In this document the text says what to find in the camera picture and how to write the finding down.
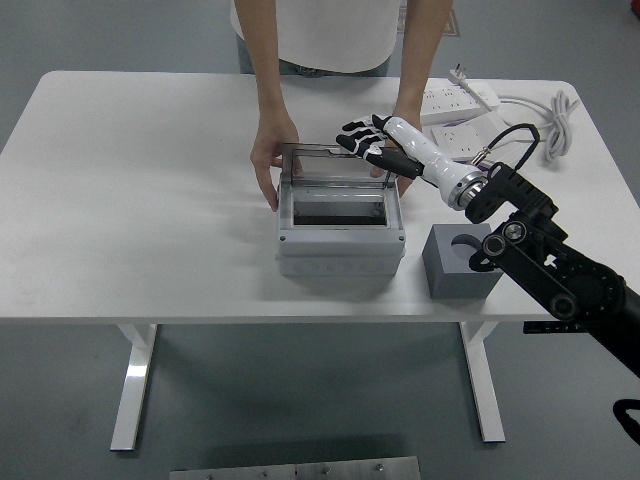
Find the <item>person's left hand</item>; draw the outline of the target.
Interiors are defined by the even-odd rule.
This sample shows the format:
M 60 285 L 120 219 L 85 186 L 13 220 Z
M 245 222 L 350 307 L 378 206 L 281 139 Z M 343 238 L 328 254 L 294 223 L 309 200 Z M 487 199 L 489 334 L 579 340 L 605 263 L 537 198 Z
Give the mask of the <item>person's left hand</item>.
M 422 131 L 421 118 L 420 118 L 420 106 L 413 107 L 409 104 L 400 104 L 400 102 L 396 103 L 396 106 L 393 111 L 393 115 L 399 118 L 402 118 L 407 123 L 411 124 L 414 128 L 419 131 Z M 377 166 L 372 166 L 370 174 L 372 177 L 377 178 L 380 176 L 385 176 L 387 172 L 384 169 L 381 169 Z M 411 186 L 413 181 L 409 178 L 399 176 L 397 178 L 397 187 L 399 196 L 402 197 L 407 189 Z

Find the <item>person's right hand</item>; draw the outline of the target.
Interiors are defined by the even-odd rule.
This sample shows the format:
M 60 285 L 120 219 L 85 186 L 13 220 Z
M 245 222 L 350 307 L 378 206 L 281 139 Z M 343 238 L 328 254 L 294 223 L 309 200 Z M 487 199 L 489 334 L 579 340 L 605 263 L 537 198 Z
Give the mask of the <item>person's right hand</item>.
M 286 109 L 260 113 L 250 160 L 258 186 L 273 212 L 278 209 L 279 196 L 273 184 L 271 169 L 282 167 L 284 145 L 298 142 L 297 127 Z

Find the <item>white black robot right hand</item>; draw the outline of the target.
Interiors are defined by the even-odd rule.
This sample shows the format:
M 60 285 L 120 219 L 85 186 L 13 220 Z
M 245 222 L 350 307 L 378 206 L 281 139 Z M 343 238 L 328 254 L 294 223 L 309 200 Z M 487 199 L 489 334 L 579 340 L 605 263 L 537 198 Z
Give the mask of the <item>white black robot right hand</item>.
M 401 177 L 421 178 L 436 186 L 445 203 L 457 208 L 458 197 L 482 172 L 453 161 L 406 120 L 372 114 L 342 127 L 336 142 L 371 165 Z

